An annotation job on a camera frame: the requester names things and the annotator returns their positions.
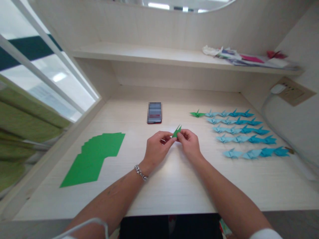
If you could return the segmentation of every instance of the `dark pants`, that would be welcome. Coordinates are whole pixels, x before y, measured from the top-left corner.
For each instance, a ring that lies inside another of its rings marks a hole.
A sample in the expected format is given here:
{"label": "dark pants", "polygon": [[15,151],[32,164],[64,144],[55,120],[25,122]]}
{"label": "dark pants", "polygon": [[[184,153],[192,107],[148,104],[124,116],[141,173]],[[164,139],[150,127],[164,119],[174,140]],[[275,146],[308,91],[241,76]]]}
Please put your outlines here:
{"label": "dark pants", "polygon": [[121,222],[120,239],[222,239],[220,216],[214,214],[177,215],[175,229],[168,234],[168,216],[125,217]]}

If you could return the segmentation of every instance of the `wooden desk surface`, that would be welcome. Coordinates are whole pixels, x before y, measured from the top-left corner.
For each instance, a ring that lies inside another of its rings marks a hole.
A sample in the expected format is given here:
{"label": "wooden desk surface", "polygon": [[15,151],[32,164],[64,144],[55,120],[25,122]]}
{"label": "wooden desk surface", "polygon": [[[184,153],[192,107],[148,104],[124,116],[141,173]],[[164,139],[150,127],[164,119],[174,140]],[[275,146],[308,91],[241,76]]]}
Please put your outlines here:
{"label": "wooden desk surface", "polygon": [[[162,102],[162,124],[146,124],[148,102]],[[319,209],[319,192],[299,172],[289,157],[259,160],[232,160],[222,152],[231,148],[247,152],[267,147],[249,142],[223,144],[206,117],[189,112],[251,109],[262,117],[239,93],[120,86],[68,152],[36,189],[14,220],[73,218],[95,196],[133,169],[144,157],[146,140],[159,130],[174,132],[179,124],[198,135],[205,158],[246,193],[263,211]],[[102,133],[125,133],[117,157],[106,158],[96,182],[59,188],[80,147]],[[279,147],[284,143],[277,138]],[[128,216],[216,212],[201,181],[185,158],[181,144],[175,143],[165,161],[145,183]]]}

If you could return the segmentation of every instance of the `window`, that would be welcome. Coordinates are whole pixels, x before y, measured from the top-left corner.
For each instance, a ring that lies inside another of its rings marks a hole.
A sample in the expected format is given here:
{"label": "window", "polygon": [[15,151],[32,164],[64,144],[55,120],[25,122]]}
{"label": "window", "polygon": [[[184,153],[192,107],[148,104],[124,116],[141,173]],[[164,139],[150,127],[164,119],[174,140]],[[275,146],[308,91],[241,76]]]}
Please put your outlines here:
{"label": "window", "polygon": [[[77,121],[98,99],[27,0],[1,1],[0,74],[51,106],[62,116]],[[8,48],[19,52],[13,55]]]}

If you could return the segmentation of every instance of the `sheet of green paper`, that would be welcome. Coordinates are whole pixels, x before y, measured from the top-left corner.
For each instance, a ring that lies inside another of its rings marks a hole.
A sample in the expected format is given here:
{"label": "sheet of green paper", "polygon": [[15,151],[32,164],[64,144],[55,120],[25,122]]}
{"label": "sheet of green paper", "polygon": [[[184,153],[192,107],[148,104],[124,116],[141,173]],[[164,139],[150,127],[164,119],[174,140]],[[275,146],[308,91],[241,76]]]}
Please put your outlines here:
{"label": "sheet of green paper", "polygon": [[104,133],[85,142],[60,188],[96,181],[104,159],[117,156],[124,136],[122,133]]}
{"label": "sheet of green paper", "polygon": [[175,130],[175,132],[173,133],[172,138],[177,138],[177,133],[180,132],[180,130],[182,129],[182,126],[177,126],[177,129]]}

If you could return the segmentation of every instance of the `forearm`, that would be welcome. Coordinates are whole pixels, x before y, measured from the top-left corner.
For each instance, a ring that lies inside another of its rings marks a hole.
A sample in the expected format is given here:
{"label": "forearm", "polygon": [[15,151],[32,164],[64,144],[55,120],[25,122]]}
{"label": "forearm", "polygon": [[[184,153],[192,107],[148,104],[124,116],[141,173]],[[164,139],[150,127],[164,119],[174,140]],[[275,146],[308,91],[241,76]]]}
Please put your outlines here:
{"label": "forearm", "polygon": [[[125,216],[143,183],[142,177],[135,170],[130,171],[93,199],[72,220],[66,230],[98,217],[108,224],[109,235],[111,235]],[[85,226],[73,233],[72,236],[77,239],[105,238],[104,228],[97,224]]]}
{"label": "forearm", "polygon": [[203,156],[191,162],[207,187],[219,214],[237,237],[249,238],[263,228],[272,228],[253,201]]}

